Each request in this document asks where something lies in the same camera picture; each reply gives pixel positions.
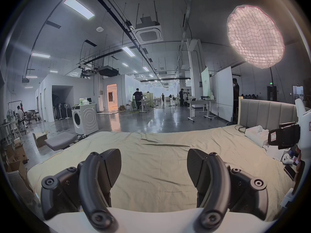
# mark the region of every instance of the air conditioner unit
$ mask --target air conditioner unit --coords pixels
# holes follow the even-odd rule
[[[86,70],[84,74],[89,75],[89,76],[94,76],[97,74],[97,72],[93,70]]]
[[[117,69],[114,69],[110,66],[100,67],[98,68],[98,72],[100,75],[107,76],[107,77],[113,77],[119,74],[119,71]]]
[[[23,79],[21,80],[21,83],[22,83],[22,84],[29,84],[29,79],[23,78]]]
[[[151,21],[151,17],[142,17],[140,20],[142,23],[132,30],[140,44],[163,41],[160,23]]]

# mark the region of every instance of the beige bed sheet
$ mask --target beige bed sheet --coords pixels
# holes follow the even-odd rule
[[[169,212],[196,207],[196,188],[187,171],[190,148],[217,152],[231,168],[238,167],[267,181],[272,220],[280,202],[293,186],[283,164],[265,154],[234,126],[179,133],[99,132],[31,168],[28,180],[40,196],[41,180],[70,166],[89,153],[118,148],[121,173],[111,189],[113,207],[142,212]]]

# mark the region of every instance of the white bag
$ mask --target white bag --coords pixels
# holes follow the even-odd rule
[[[80,98],[80,105],[86,105],[86,104],[89,104],[89,101],[87,98]]]

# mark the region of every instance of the washing machine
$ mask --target washing machine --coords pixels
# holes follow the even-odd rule
[[[77,134],[89,135],[98,131],[96,104],[74,105],[72,119]]]

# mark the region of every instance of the window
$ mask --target window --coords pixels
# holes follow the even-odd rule
[[[112,95],[112,92],[108,92],[108,102],[113,102],[114,101],[114,97]]]

